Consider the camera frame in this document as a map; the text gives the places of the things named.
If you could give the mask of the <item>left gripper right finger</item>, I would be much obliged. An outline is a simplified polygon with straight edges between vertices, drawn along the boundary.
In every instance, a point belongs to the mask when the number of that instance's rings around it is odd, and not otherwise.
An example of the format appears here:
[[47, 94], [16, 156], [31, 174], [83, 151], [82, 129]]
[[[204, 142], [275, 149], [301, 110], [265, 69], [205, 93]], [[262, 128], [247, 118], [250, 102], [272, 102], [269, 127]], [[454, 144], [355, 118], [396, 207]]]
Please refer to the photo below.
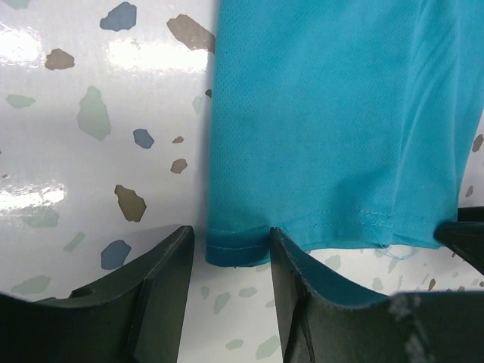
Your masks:
[[363, 287], [270, 231], [271, 274], [285, 362], [481, 362], [481, 291]]

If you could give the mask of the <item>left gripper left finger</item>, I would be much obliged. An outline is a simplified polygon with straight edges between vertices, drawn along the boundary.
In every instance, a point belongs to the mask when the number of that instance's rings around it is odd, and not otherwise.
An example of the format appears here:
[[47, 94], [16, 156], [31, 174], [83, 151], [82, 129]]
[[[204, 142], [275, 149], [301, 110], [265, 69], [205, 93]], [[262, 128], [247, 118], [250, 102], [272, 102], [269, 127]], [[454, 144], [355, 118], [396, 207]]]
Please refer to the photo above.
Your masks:
[[75, 289], [29, 302], [1, 295], [3, 362], [175, 362], [194, 257], [181, 226], [152, 250]]

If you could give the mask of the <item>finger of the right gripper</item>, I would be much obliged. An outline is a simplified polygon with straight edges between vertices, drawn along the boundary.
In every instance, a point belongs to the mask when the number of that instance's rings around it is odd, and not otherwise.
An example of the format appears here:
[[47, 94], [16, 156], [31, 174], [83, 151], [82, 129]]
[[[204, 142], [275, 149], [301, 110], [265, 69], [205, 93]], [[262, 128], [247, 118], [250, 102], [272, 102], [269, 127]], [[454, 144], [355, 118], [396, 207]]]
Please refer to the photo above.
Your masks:
[[483, 274], [484, 209], [482, 206], [458, 209], [458, 219], [443, 222], [434, 231], [434, 239]]

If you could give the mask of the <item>teal t shirt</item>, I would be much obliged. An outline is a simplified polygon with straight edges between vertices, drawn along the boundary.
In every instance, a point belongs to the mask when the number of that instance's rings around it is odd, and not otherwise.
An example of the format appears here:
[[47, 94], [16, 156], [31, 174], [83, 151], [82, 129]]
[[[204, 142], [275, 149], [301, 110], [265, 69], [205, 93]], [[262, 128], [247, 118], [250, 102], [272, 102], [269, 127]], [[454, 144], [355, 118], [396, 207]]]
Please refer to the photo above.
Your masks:
[[436, 249], [483, 111], [481, 1], [223, 1], [206, 260]]

